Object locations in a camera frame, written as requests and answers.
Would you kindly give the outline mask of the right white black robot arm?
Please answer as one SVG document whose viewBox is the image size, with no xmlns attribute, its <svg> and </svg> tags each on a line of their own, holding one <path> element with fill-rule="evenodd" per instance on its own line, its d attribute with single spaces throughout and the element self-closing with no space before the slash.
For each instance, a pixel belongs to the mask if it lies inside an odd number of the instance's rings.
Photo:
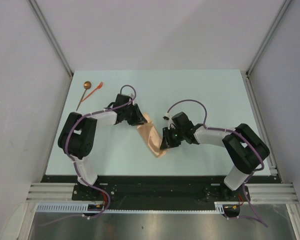
<svg viewBox="0 0 300 240">
<path fill-rule="evenodd" d="M 264 160 L 270 150 L 261 138 L 245 123 L 228 128 L 194 125 L 184 112 L 174 116 L 166 114 L 167 127 L 162 129 L 161 150 L 178 147 L 183 141 L 195 145 L 213 145 L 225 148 L 233 167 L 224 178 L 220 188 L 221 196 L 232 201 L 239 194 L 239 188 L 256 172 L 264 169 Z"/>
</svg>

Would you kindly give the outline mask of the copper spoon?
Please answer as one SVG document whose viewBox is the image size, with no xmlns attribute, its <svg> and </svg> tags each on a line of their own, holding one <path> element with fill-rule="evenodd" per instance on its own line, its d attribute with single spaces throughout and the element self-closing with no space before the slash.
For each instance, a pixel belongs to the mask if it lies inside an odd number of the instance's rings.
<svg viewBox="0 0 300 240">
<path fill-rule="evenodd" d="M 79 107 L 80 107 L 80 105 L 81 105 L 81 103 L 82 103 L 82 101 L 83 101 L 83 99 L 85 97 L 85 94 L 86 94 L 87 90 L 89 90 L 91 88 L 91 86 L 92 86 L 92 83 L 90 81 L 86 81 L 83 84 L 84 91 L 83 91 L 83 94 L 82 94 L 82 96 L 81 96 L 81 98 L 80 98 L 80 100 L 78 102 L 78 105 L 76 107 L 76 111 L 79 109 Z"/>
</svg>

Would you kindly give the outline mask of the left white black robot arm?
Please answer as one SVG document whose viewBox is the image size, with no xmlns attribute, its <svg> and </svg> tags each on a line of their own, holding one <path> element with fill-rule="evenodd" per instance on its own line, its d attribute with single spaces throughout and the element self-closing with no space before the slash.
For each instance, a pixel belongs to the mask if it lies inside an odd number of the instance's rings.
<svg viewBox="0 0 300 240">
<path fill-rule="evenodd" d="M 86 157 L 93 149 L 97 129 L 126 121 L 130 126 L 144 125 L 146 118 L 134 103 L 135 97 L 119 93 L 114 102 L 103 110 L 82 115 L 71 112 L 59 135 L 58 147 L 71 159 L 77 180 L 84 185 L 83 194 L 90 200 L 100 196 L 101 188 L 95 184 L 98 174 Z"/>
</svg>

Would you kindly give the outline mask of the orange plastic fork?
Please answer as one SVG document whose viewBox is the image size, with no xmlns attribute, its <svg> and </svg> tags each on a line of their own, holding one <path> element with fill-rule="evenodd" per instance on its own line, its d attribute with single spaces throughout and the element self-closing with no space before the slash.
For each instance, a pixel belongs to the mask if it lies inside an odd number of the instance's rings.
<svg viewBox="0 0 300 240">
<path fill-rule="evenodd" d="M 101 89 L 103 87 L 103 82 L 101 81 L 100 84 L 92 91 L 90 92 L 86 97 L 84 97 L 81 102 L 84 102 L 87 98 L 89 98 L 95 91 Z"/>
</svg>

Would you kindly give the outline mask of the orange cloth napkin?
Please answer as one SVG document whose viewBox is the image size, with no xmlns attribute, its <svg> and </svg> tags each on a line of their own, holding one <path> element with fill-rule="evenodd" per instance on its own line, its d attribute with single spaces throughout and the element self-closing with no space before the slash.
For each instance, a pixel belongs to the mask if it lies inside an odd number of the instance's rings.
<svg viewBox="0 0 300 240">
<path fill-rule="evenodd" d="M 136 127 L 136 130 L 141 136 L 147 148 L 150 150 L 150 152 L 156 158 L 163 157 L 168 152 L 167 149 L 160 149 L 163 138 L 157 131 L 154 122 L 151 120 L 150 116 L 146 112 L 143 113 L 143 117 L 146 119 L 147 123 L 138 125 Z"/>
</svg>

